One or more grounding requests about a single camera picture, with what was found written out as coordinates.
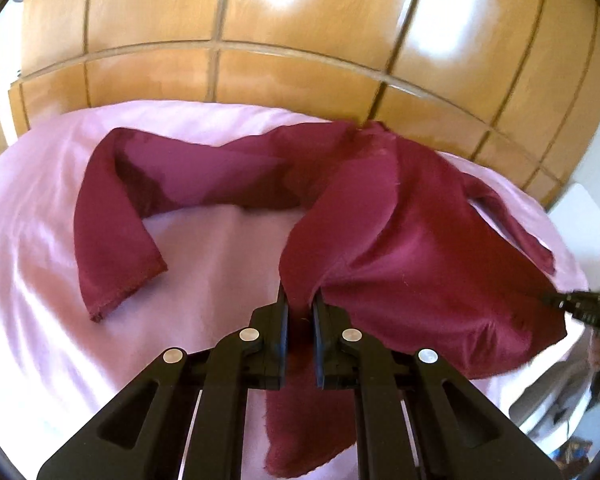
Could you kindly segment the person's right hand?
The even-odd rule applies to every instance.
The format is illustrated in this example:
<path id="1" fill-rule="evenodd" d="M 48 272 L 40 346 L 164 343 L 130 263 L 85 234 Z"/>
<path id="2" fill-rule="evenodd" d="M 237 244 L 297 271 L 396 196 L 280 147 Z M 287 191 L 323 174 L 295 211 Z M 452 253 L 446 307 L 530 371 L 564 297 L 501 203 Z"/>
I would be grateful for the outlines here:
<path id="1" fill-rule="evenodd" d="M 600 333 L 590 333 L 588 341 L 588 365 L 598 372 L 600 370 Z"/>

